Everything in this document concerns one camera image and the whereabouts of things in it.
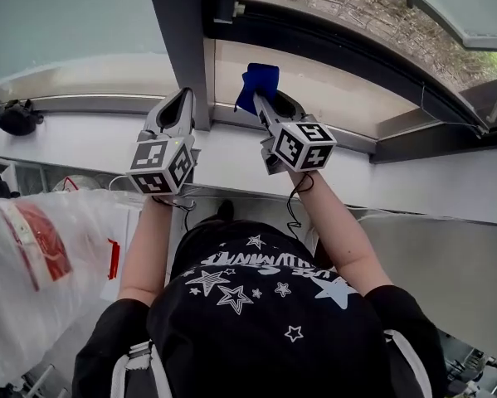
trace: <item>grey beam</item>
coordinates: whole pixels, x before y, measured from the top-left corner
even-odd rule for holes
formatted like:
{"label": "grey beam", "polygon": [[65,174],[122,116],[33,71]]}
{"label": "grey beam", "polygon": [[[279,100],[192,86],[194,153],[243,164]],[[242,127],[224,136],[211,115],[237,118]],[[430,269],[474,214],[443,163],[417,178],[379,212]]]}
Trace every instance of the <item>grey beam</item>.
{"label": "grey beam", "polygon": [[204,37],[202,0],[152,0],[178,87],[195,94],[195,128],[211,128],[215,42]]}

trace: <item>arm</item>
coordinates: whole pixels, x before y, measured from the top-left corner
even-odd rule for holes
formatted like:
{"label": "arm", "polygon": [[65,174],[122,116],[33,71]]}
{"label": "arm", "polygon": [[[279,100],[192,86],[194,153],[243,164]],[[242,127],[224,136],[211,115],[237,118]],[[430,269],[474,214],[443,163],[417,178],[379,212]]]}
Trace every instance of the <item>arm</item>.
{"label": "arm", "polygon": [[173,208],[147,197],[126,254],[118,299],[149,307],[163,291]]}
{"label": "arm", "polygon": [[[379,264],[366,233],[348,208],[335,196],[318,171],[309,174],[313,178],[313,187],[307,192],[300,192],[299,196],[339,274],[362,296],[378,286],[392,284]],[[295,185],[303,177],[302,172],[290,172]],[[306,177],[300,190],[309,186],[310,179]]]}

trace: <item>white plastic bag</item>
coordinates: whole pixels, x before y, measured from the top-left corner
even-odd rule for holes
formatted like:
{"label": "white plastic bag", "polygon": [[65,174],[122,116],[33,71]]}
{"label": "white plastic bag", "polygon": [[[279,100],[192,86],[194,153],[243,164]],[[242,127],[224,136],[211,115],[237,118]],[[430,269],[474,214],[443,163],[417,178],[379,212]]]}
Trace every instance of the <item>white plastic bag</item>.
{"label": "white plastic bag", "polygon": [[107,191],[0,199],[0,386],[40,362],[99,298],[114,207]]}

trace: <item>black t-shirt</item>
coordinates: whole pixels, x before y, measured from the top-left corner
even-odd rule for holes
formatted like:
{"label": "black t-shirt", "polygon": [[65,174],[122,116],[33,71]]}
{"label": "black t-shirt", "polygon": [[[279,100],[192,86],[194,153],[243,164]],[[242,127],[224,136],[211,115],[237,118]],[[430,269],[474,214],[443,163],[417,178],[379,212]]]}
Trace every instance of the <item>black t-shirt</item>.
{"label": "black t-shirt", "polygon": [[76,358],[73,396],[109,396],[117,359],[151,338],[176,398],[390,397],[387,329],[443,397],[436,328],[411,295],[382,286],[362,297],[273,227],[210,222],[184,237],[151,308],[123,299],[106,309]]}

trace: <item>red label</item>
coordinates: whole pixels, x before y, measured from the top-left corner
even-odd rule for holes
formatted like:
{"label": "red label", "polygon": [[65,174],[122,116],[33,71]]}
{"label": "red label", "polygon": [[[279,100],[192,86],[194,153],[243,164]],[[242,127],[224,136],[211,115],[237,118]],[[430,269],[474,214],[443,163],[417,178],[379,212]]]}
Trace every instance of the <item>red label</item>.
{"label": "red label", "polygon": [[35,204],[28,201],[15,201],[16,208],[31,227],[41,252],[45,258],[47,270],[53,281],[72,271],[66,248],[51,220]]}

